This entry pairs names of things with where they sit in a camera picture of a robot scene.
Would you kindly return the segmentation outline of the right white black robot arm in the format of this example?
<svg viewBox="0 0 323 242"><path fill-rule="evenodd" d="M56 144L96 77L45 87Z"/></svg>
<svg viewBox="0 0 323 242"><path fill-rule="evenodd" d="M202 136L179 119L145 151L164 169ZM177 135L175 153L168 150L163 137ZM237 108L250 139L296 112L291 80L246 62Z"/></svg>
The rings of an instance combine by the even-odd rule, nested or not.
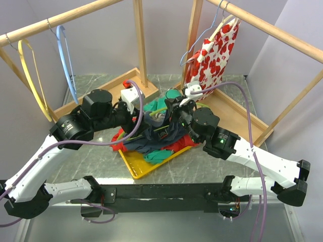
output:
<svg viewBox="0 0 323 242"><path fill-rule="evenodd" d="M165 104L171 121L178 122L194 143L203 143L203 151L208 155L247 166L263 175L249 178L228 175L213 196L230 202L247 195L270 195L290 206L303 205L310 171L308 161L283 159L251 146L244 138L219 127L219 117L210 108L198 108L193 100L179 96L167 98Z"/></svg>

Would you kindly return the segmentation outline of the navy blue tank top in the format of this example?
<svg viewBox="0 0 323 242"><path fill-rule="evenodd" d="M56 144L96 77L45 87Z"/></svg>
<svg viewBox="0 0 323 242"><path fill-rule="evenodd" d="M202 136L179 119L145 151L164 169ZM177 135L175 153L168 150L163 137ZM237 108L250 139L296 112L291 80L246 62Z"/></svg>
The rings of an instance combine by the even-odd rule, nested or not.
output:
<svg viewBox="0 0 323 242"><path fill-rule="evenodd" d="M194 147L197 145L192 141L184 128L170 122L167 111L160 120L153 120L149 113L151 112L146 112L144 115L144 121L148 128L140 135L124 141L120 148L122 151L136 151L143 155L161 150L169 150L176 153L187 146Z"/></svg>

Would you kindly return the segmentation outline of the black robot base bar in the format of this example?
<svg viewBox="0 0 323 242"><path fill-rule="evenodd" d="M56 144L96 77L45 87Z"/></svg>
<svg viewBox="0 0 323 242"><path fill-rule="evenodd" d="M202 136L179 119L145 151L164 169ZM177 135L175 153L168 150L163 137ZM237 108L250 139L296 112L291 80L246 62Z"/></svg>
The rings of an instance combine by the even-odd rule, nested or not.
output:
<svg viewBox="0 0 323 242"><path fill-rule="evenodd" d="M223 183L101 185L94 177L85 176L94 191L83 201L74 199L72 203L91 206L91 209L81 209L86 218L98 217L100 210L111 215L182 211L217 213L219 204L250 202L250 196L237 196L229 191L229 182L233 178L230 175Z"/></svg>

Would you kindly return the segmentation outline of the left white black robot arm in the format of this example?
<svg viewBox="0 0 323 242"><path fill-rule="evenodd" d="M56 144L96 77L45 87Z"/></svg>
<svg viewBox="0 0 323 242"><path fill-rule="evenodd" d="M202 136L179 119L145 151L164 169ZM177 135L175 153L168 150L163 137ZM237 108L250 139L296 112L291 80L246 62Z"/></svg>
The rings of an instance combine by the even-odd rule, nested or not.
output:
<svg viewBox="0 0 323 242"><path fill-rule="evenodd" d="M138 130L145 96L132 87L121 91L113 104L110 92L95 89L85 95L82 104L62 116L51 128L34 156L12 178L1 183L1 198L6 198L6 212L14 217L31 219L49 206L68 200L98 202L101 185L90 175L60 184L46 182L51 171L78 151L84 144L93 145L94 133L123 127L133 135Z"/></svg>

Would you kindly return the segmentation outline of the lime green hanger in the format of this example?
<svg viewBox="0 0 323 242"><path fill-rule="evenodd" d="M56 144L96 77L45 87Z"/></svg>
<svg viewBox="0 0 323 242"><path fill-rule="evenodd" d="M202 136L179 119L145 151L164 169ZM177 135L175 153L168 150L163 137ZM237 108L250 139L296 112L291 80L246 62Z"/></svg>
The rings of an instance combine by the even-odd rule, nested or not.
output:
<svg viewBox="0 0 323 242"><path fill-rule="evenodd" d="M203 104L203 103L196 103L196 104L197 104L197 106L199 106L199 107L207 107L207 108L209 108L209 106L208 106L208 105ZM153 112L149 113L149 116L150 116L150 117L153 117L153 120L160 120L162 117L164 117L164 116L165 116L166 110L167 110L167 108L166 108L166 107L163 107L163 108L157 109L157 110L155 110L155 111L153 111ZM122 133L117 137L117 141L118 141L118 140L120 140L120 139L122 139L122 138L124 137L124 135L125 135L125 132L122 132Z"/></svg>

